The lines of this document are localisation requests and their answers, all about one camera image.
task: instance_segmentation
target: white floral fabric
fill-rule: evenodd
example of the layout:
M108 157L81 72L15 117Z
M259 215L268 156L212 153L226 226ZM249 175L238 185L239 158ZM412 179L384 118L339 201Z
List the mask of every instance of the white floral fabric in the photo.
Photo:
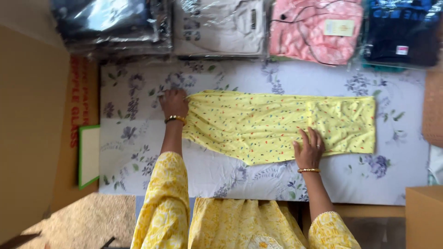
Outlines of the white floral fabric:
M404 205L405 187L427 185L421 135L425 72L376 73L304 61L144 62L102 66L100 192L144 195L165 126L161 91L183 87L313 96L375 96L375 154L329 156L320 169L333 202ZM248 167L183 141L190 197L307 201L294 161Z

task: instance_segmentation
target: green-bordered paper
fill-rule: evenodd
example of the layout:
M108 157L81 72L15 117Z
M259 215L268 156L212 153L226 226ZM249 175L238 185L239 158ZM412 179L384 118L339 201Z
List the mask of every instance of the green-bordered paper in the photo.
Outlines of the green-bordered paper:
M78 129L78 188L81 190L98 179L100 125Z

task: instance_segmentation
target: woman's left hand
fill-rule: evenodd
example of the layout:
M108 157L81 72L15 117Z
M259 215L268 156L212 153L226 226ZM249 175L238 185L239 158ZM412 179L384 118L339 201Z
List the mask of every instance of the woman's left hand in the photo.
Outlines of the woman's left hand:
M189 107L186 100L186 91L183 89L173 88L166 90L163 96L159 97L159 102L165 114L165 118L170 116L181 116L186 118Z

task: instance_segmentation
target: gold bracelet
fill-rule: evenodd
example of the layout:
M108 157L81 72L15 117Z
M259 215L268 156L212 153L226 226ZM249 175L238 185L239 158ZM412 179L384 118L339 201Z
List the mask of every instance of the gold bracelet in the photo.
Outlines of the gold bracelet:
M303 173L303 172L317 172L317 173L320 173L322 171L319 170L319 169L299 169L299 170L297 170L297 172L298 173Z
M173 115L173 116L169 116L169 117L165 118L165 124L166 124L167 122L171 121L171 120L180 120L180 121L183 122L183 126L185 126L186 123L187 123L187 122L186 122L186 119L185 119L184 117L182 117L182 116L177 116L177 115Z

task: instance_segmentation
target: woman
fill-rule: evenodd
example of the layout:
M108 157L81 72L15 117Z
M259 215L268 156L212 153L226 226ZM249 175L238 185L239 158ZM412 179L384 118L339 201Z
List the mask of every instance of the woman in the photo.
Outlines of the woman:
M182 159L183 118L188 113L186 92L165 91L160 104L166 132L146 191L131 248L360 248L340 216L334 212L320 174L303 172L311 210L309 241L303 236L288 207L276 201L197 198L189 230L188 179ZM309 128L303 149L294 142L300 169L318 169L324 151L320 134Z

